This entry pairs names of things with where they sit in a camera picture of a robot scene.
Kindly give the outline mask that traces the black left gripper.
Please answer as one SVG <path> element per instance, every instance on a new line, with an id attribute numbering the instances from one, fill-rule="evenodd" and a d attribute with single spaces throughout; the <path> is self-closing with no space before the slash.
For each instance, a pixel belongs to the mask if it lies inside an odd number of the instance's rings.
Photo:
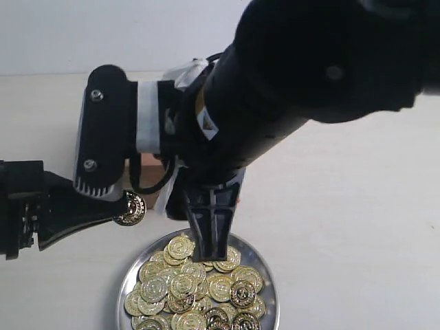
<path id="1" fill-rule="evenodd" d="M 82 230 L 112 221 L 128 210 L 127 194 L 116 201 L 77 193 L 72 182 L 44 171 L 43 161 L 1 161 L 1 255 L 17 259 L 33 246 L 40 251 Z"/>

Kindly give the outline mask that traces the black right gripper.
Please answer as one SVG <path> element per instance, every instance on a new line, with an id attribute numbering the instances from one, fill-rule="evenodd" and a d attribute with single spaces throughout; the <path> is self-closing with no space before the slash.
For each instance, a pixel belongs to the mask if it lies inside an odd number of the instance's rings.
<path id="1" fill-rule="evenodd" d="M 166 213 L 174 220 L 187 217 L 195 261 L 227 259 L 241 189 L 239 182 L 227 182 L 306 121 L 293 107 L 260 93 L 235 61 L 208 66 L 185 90 L 175 120 L 185 167 Z"/>

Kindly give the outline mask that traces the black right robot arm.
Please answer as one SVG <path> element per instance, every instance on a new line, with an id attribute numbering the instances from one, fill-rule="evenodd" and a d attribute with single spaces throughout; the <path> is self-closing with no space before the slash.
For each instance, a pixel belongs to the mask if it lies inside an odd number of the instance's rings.
<path id="1" fill-rule="evenodd" d="M 184 92 L 171 197 L 197 261 L 223 261 L 247 166 L 309 120 L 336 124 L 439 93 L 438 1 L 252 1 Z"/>

